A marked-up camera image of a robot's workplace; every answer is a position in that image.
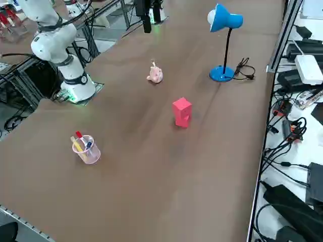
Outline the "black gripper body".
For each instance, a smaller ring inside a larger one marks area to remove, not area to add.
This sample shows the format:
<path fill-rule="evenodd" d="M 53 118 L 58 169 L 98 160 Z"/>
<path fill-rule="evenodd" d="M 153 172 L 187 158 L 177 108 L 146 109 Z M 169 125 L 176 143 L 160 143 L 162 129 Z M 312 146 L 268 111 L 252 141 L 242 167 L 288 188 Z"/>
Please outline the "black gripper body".
<path fill-rule="evenodd" d="M 151 0 L 134 0 L 134 6 L 137 16 L 148 15 L 151 6 Z"/>

